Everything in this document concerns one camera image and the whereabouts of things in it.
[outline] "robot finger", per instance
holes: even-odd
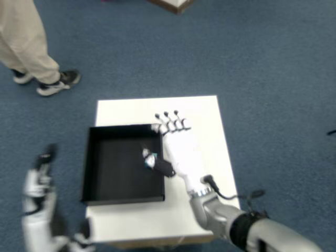
[[[169,131],[170,132],[176,131],[176,127],[174,125],[174,121],[171,119],[169,113],[165,111],[163,114],[165,116],[163,120],[167,121],[166,126],[169,129]]]
[[[189,123],[188,119],[185,118],[185,116],[182,113],[175,110],[174,114],[178,117],[178,120],[179,120],[179,122],[182,125],[182,128],[184,130],[190,130],[191,129],[191,124]]]
[[[160,124],[160,123],[152,124],[152,125],[151,125],[151,129],[152,129],[153,131],[155,131],[156,133],[160,133],[160,134],[162,134],[162,135],[166,135],[166,134],[169,132],[169,130],[168,130],[168,128],[166,127],[166,125],[164,125],[164,124]]]
[[[174,110],[174,116],[172,116],[172,118],[173,118],[173,121],[174,121],[175,128],[178,131],[181,131],[181,130],[183,130],[183,125],[181,123],[181,119],[180,119],[178,113],[179,112],[177,110]]]
[[[161,117],[159,114],[155,114],[155,117],[161,122],[159,126],[159,132],[162,135],[166,135],[171,132],[168,126],[169,119],[167,117]]]

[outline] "person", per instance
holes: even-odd
[[[45,30],[33,0],[0,0],[0,61],[20,85],[36,78],[41,96],[68,90],[81,78],[77,70],[60,72],[48,55]]]

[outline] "black cable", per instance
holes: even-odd
[[[334,133],[336,133],[336,130],[329,131],[327,135],[333,135]]]
[[[211,186],[211,188],[218,194],[219,197],[221,197],[221,198],[223,198],[227,201],[231,201],[235,198],[241,198],[243,200],[246,200],[247,206],[248,206],[248,209],[249,209],[250,212],[253,211],[252,203],[251,203],[252,199],[253,198],[259,198],[259,197],[261,197],[265,194],[265,190],[255,190],[248,195],[237,194],[237,195],[233,195],[233,196],[228,197],[228,196],[225,196],[222,193],[220,193],[219,188],[216,185],[216,182],[214,181],[214,178],[211,175],[206,175],[205,177],[202,178],[202,180],[203,180],[204,183],[209,184]]]

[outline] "blue carpet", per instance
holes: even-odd
[[[88,127],[99,99],[218,95],[240,193],[271,218],[336,247],[336,2],[197,0],[175,16],[139,0],[35,0],[49,52],[82,82],[52,98],[0,67],[0,251],[24,251],[25,174],[47,143],[73,232]],[[101,245],[98,251],[116,251]],[[217,240],[176,251],[239,251]]]

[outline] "silver robotic arm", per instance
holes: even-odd
[[[160,123],[152,125],[152,129],[162,134],[174,174],[184,180],[192,210],[202,228],[248,252],[322,252],[315,243],[265,214],[248,213],[220,202],[218,191],[204,179],[207,174],[188,121],[176,110],[155,117]],[[153,157],[146,157],[146,161],[151,161],[147,164],[155,167]]]

